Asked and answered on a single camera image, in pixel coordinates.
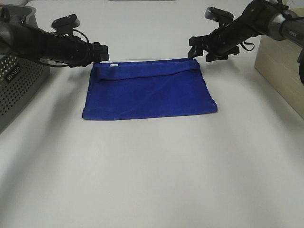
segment white table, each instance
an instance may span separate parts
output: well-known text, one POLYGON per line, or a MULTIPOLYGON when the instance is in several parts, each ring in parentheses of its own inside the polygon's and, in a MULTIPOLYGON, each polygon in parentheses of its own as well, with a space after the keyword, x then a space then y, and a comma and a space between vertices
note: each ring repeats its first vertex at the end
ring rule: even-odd
MULTIPOLYGON (((152 36, 130 24, 125 28, 130 33, 118 39, 120 18, 124 11, 135 17, 156 8, 159 18, 173 2, 101 1, 82 7, 33 1, 30 6, 46 30, 51 19, 76 13, 92 41, 109 45, 111 59, 132 60, 184 57, 189 48, 182 39, 207 34, 200 14, 210 0, 185 2, 175 1, 182 9, 170 6, 180 37, 163 43, 154 33, 160 28, 152 24, 152 36), (98 16, 93 8, 110 17, 102 31, 89 26, 98 16), (189 27, 176 14, 190 18, 187 10, 197 11, 189 27), (134 44, 142 48, 128 52, 134 44)), ((248 3, 234 2, 230 8, 238 11, 248 3)), ((231 10, 223 0, 212 5, 231 10)), ((148 19, 150 14, 136 26, 148 19)), ((218 113, 143 120, 83 120, 90 67, 52 70, 0 135, 0 227, 302 227, 304 121, 254 69, 254 59, 248 53, 208 64, 199 59, 218 113)))

